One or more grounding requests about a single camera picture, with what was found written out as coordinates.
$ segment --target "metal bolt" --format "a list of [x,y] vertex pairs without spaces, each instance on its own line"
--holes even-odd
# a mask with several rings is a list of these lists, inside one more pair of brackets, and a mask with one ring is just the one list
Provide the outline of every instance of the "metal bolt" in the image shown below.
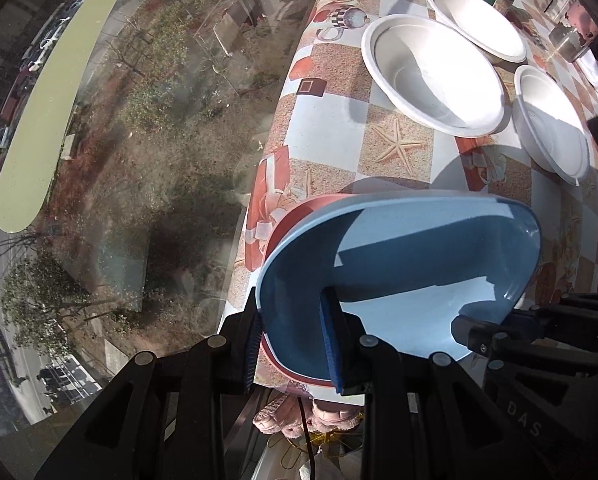
[[150,352],[139,352],[134,356],[134,362],[139,366],[149,365],[153,362],[153,355]]
[[501,368],[503,368],[503,361],[490,361],[488,363],[488,367],[490,368],[490,370],[500,370]]
[[448,366],[449,364],[451,364],[452,359],[448,354],[445,354],[444,352],[435,352],[434,354],[432,354],[432,362],[434,362],[434,364],[436,364],[437,366]]
[[372,348],[373,346],[377,346],[379,344],[379,339],[373,335],[365,334],[359,338],[359,344],[366,348]]
[[215,335],[211,335],[208,339],[208,346],[210,348],[221,348],[223,345],[225,345],[228,340],[226,338],[224,338],[221,334],[215,334]]

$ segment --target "bowl rim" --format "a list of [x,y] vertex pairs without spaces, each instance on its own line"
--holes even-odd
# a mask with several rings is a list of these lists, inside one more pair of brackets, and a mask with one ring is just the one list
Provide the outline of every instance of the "bowl rim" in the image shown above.
[[[543,141],[541,140],[541,137],[539,136],[539,134],[537,133],[537,130],[535,129],[535,125],[530,120],[530,115],[528,114],[528,109],[526,108],[526,102],[524,101],[524,98],[523,98],[523,89],[521,86],[521,82],[522,82],[522,77],[524,75],[533,75],[533,76],[543,80],[545,83],[547,83],[553,89],[553,91],[559,92],[559,94],[563,95],[564,98],[566,98],[566,100],[564,102],[567,106],[569,106],[572,109],[574,117],[577,118],[578,126],[576,126],[576,128],[582,133],[584,145],[586,146],[584,160],[586,160],[588,162],[588,164],[586,165],[586,169],[583,171],[582,175],[571,175],[571,174],[566,173],[559,166],[559,164],[557,164],[556,160],[554,160],[553,156],[546,149]],[[533,139],[535,140],[535,144],[538,146],[542,155],[546,158],[546,160],[548,161],[550,166],[553,168],[555,173],[557,173],[563,180],[565,180],[568,184],[571,184],[572,186],[579,186],[582,183],[582,181],[584,179],[586,179],[586,176],[588,175],[588,170],[590,169],[590,147],[588,145],[588,134],[583,129],[582,122],[581,122],[579,116],[577,115],[577,110],[575,110],[574,106],[572,106],[572,103],[566,97],[566,94],[564,94],[562,89],[559,88],[559,85],[557,85],[557,83],[547,73],[545,73],[542,70],[539,70],[538,68],[535,68],[534,66],[531,66],[531,65],[522,65],[522,66],[518,67],[517,70],[515,70],[515,94],[516,94],[516,101],[518,102],[518,105],[519,105],[519,111],[521,112],[521,116],[524,119],[524,123],[526,123],[526,126],[528,127],[531,135],[533,136]]]
[[[391,22],[395,22],[394,25],[389,25],[385,27],[386,24],[390,24]],[[470,48],[474,50],[474,53],[477,54],[481,59],[484,60],[485,66],[487,67],[486,72],[492,75],[492,80],[496,82],[499,88],[499,99],[500,99],[500,109],[496,114],[495,118],[484,124],[479,128],[476,127],[461,127],[461,126],[451,126],[449,124],[443,123],[437,119],[430,117],[428,114],[423,112],[423,110],[417,108],[416,106],[412,105],[410,102],[406,101],[399,93],[393,88],[390,83],[388,83],[387,79],[381,74],[377,63],[375,62],[374,56],[374,44],[373,44],[373,37],[378,29],[385,27],[385,30],[391,28],[392,26],[396,25],[425,25],[427,27],[444,27],[447,31],[451,34],[455,35],[455,39],[460,42],[465,42]],[[502,82],[500,81],[499,76],[495,72],[495,69],[492,67],[492,64],[486,59],[486,56],[482,54],[479,49],[459,34],[454,28],[448,27],[444,23],[438,22],[436,20],[431,20],[429,18],[424,18],[423,16],[418,16],[416,14],[389,14],[388,16],[384,16],[375,20],[374,22],[370,23],[364,31],[364,35],[361,38],[361,56],[364,60],[364,64],[372,79],[377,83],[377,86],[387,95],[388,99],[395,105],[395,107],[404,113],[404,115],[408,116],[409,118],[417,121],[424,126],[428,126],[429,128],[438,130],[439,132],[443,132],[445,134],[450,134],[455,137],[464,137],[468,139],[474,139],[475,137],[483,137],[485,135],[491,134],[497,126],[499,126],[502,122],[504,116],[504,93]]]
[[456,30],[457,32],[459,32],[459,34],[461,34],[463,37],[468,38],[468,40],[472,41],[474,44],[476,44],[477,46],[479,46],[480,48],[484,49],[486,52],[492,54],[493,56],[496,56],[500,59],[503,59],[504,61],[509,61],[511,63],[521,63],[523,62],[526,57],[528,56],[528,53],[526,51],[526,46],[524,44],[524,41],[521,39],[521,36],[519,36],[519,33],[515,30],[515,27],[512,25],[512,23],[510,23],[503,14],[501,14],[500,12],[498,12],[497,10],[494,9],[494,7],[490,6],[489,4],[487,4],[486,2],[484,2],[483,0],[474,0],[475,3],[479,2],[477,5],[483,5],[488,7],[493,13],[492,15],[495,16],[495,14],[498,16],[498,18],[495,18],[496,20],[504,20],[504,22],[506,22],[506,25],[515,32],[515,34],[517,35],[517,37],[519,38],[519,43],[521,45],[521,49],[523,51],[523,54],[519,54],[518,56],[510,56],[508,54],[504,54],[503,52],[499,52],[496,51],[493,47],[486,45],[485,43],[483,43],[482,41],[477,40],[476,38],[474,38],[471,34],[469,34],[468,32],[466,32],[465,30],[463,30],[463,28],[459,27],[457,25],[457,23],[455,23],[453,20],[451,20],[444,12],[442,12],[441,9],[439,9],[439,6],[435,3],[435,0],[427,0],[428,3],[430,4],[430,6],[432,7],[432,9],[435,11],[435,15],[436,16],[443,16],[445,18],[444,20],[444,24],[448,25],[449,27],[453,28],[454,30]]

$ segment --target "tree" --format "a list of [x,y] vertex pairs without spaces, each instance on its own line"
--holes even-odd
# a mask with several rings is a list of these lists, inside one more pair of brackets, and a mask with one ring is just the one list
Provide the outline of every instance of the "tree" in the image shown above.
[[[12,267],[4,280],[1,304],[6,324],[18,329],[16,343],[49,354],[69,353],[70,335],[90,320],[124,311],[115,300],[91,296],[46,249]],[[88,311],[104,304],[109,306],[103,312]]]

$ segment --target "checkered tablecloth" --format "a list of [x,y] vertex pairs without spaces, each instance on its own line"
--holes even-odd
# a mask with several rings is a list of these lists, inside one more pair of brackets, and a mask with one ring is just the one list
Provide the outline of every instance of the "checkered tablecloth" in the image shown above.
[[[352,7],[358,10],[349,13],[349,28],[337,28],[345,21],[345,10]],[[582,186],[573,187],[531,160],[512,121],[490,136],[459,139],[396,111],[367,72],[360,45],[364,23],[403,12],[434,18],[426,0],[316,1],[259,166],[226,314],[243,308],[256,282],[268,235],[295,204],[323,193],[400,186],[491,192],[531,206],[541,224],[543,243],[540,264],[522,300],[526,306],[547,303],[565,292],[598,291],[598,149],[594,143],[588,177]],[[508,18],[527,44],[528,62],[557,81],[582,123],[598,115],[592,86],[576,66],[553,52],[548,41],[550,21],[520,0]],[[500,66],[496,72],[512,99],[513,72]],[[510,110],[510,101],[506,108]],[[262,352],[255,380],[279,389],[302,389],[279,373]]]

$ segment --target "dirt ground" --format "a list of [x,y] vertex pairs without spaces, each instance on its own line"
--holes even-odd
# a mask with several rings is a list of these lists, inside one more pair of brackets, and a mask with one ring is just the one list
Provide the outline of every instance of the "dirt ground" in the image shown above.
[[[147,9],[154,25],[164,8],[147,0],[142,19]],[[243,25],[233,56],[211,62],[190,34],[170,89],[171,127],[128,127],[122,112],[140,76],[112,58],[95,73],[69,131],[78,148],[60,162],[43,215],[61,225],[53,249],[73,277],[92,294],[139,305],[131,328],[104,317],[77,334],[102,362],[104,338],[128,355],[163,355],[215,329],[237,224],[303,17]],[[145,63],[140,56],[137,67]],[[141,274],[142,262],[137,288],[128,269]]]

